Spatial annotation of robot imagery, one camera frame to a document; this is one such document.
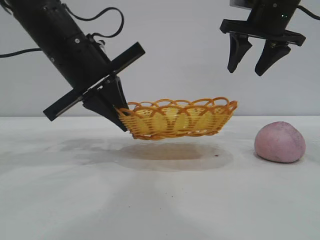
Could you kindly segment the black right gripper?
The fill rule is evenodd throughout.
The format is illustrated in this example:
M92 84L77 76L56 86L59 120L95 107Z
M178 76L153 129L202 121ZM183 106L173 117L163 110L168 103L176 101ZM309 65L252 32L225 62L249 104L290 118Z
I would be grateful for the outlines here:
M299 3L299 0L255 0L247 20L224 19L220 30L230 33L228 71L233 73L252 47L249 37L266 40L254 69L258 76L290 53L289 44L302 46L306 37L286 29Z

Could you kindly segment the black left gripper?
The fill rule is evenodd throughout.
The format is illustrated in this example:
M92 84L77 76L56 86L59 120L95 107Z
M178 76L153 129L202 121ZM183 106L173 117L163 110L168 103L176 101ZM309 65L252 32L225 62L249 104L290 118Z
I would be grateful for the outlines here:
M140 43L109 60L93 37L84 35L70 17L42 15L39 23L48 34L43 51L72 86L72 91L45 109L44 114L53 121L76 103L83 102L83 107L126 132L128 129L115 109L128 108L117 73L145 54Z

